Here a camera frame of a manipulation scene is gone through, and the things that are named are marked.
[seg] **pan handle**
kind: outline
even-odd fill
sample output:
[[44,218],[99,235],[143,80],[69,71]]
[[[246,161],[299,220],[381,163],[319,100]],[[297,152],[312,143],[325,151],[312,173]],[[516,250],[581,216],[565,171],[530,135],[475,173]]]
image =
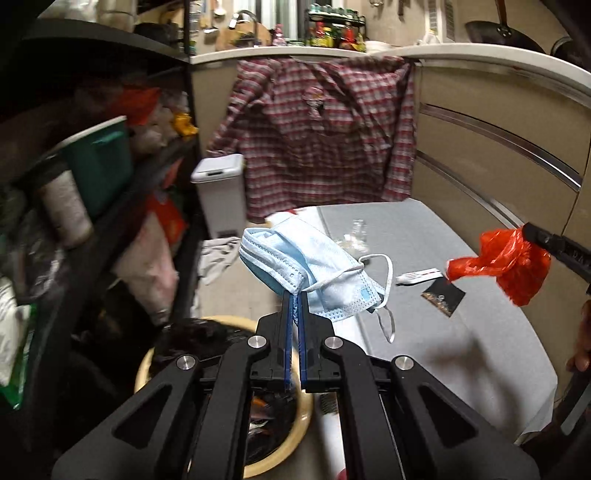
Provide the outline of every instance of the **pan handle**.
[[499,14],[499,23],[505,27],[507,26],[507,9],[505,8],[505,0],[496,0],[496,11]]

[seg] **faucet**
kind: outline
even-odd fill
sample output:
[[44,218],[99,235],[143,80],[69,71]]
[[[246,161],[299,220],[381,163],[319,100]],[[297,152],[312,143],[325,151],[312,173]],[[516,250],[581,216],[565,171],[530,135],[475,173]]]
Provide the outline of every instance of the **faucet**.
[[228,29],[229,30],[235,30],[236,29],[236,24],[238,23],[238,19],[240,18],[241,15],[248,15],[249,17],[251,17],[252,21],[255,24],[255,28],[254,28],[254,44],[253,47],[258,47],[259,41],[258,41],[258,36],[257,36],[257,31],[258,31],[258,18],[256,17],[256,15],[254,13],[252,13],[250,10],[239,10],[238,12],[234,13],[232,15],[232,18],[230,19],[230,23],[228,24]]

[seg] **blue face mask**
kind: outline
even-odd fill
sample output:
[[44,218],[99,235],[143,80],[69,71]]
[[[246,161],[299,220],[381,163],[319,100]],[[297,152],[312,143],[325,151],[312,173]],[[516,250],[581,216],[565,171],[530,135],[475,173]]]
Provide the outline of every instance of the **blue face mask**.
[[[369,278],[363,260],[384,257],[388,263],[385,288]],[[247,228],[242,236],[240,258],[246,266],[278,295],[308,294],[310,313],[333,322],[386,306],[392,286],[392,261],[384,254],[360,257],[359,261],[325,234],[292,216],[272,229]],[[386,308],[394,341],[394,319]]]

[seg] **green bin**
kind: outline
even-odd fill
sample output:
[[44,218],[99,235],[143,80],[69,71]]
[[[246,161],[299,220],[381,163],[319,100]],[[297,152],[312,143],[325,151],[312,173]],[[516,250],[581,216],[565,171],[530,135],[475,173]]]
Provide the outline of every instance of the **green bin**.
[[49,152],[59,153],[68,163],[93,220],[128,184],[134,171],[125,121],[125,116],[118,116],[95,125],[66,138]]

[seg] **ear loop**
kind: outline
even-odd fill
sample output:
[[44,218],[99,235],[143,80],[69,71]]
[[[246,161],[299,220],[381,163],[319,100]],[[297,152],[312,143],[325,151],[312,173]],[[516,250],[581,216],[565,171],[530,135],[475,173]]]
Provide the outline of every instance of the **ear loop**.
[[[390,309],[386,306],[386,304],[388,302],[388,297],[390,295],[390,289],[392,288],[392,278],[394,276],[393,275],[394,268],[392,266],[392,260],[390,260],[389,256],[387,256],[385,254],[363,255],[363,256],[359,257],[359,264],[358,265],[353,265],[352,267],[340,270],[340,271],[334,273],[329,278],[325,278],[324,280],[318,281],[318,282],[310,285],[309,287],[304,288],[302,291],[308,293],[310,291],[318,290],[319,288],[325,287],[330,282],[332,282],[336,278],[340,277],[344,273],[352,272],[355,270],[363,270],[365,268],[365,265],[362,263],[363,260],[368,260],[373,257],[384,257],[386,259],[386,262],[388,263],[388,276],[386,278],[386,286],[384,287],[384,299],[383,299],[382,303],[380,303],[379,305],[377,305],[375,307],[375,313],[378,315],[379,327],[382,329],[382,333],[384,334],[384,337],[386,338],[388,343],[393,343],[394,337],[396,335],[396,327],[394,325],[394,315],[392,314],[392,311],[390,311]],[[382,308],[384,310],[386,310],[388,312],[388,314],[390,315],[390,331],[391,331],[390,334],[388,334],[386,332],[386,328],[384,327],[384,322],[383,322],[382,317],[380,316],[379,311],[378,311],[378,309],[382,309]]]
[[[393,343],[394,341],[394,337],[396,336],[396,326],[394,325],[394,315],[392,314],[392,311],[390,311],[390,309],[386,306],[386,304],[388,303],[388,297],[390,295],[390,289],[392,288],[392,278],[393,278],[393,266],[392,266],[392,260],[390,260],[390,257],[384,254],[369,254],[369,255],[364,255],[362,257],[359,257],[359,261],[363,261],[367,258],[372,258],[372,257],[384,257],[386,259],[386,262],[388,262],[388,276],[386,278],[386,286],[384,287],[384,299],[382,301],[382,303],[380,303],[379,305],[377,305],[375,307],[375,313],[378,315],[378,321],[379,321],[379,327],[382,329],[382,333],[384,334],[384,337],[386,338],[388,343]],[[382,320],[381,315],[379,314],[378,309],[384,309],[388,312],[389,316],[390,316],[390,334],[388,334],[386,332],[386,328],[384,327],[384,321]]]

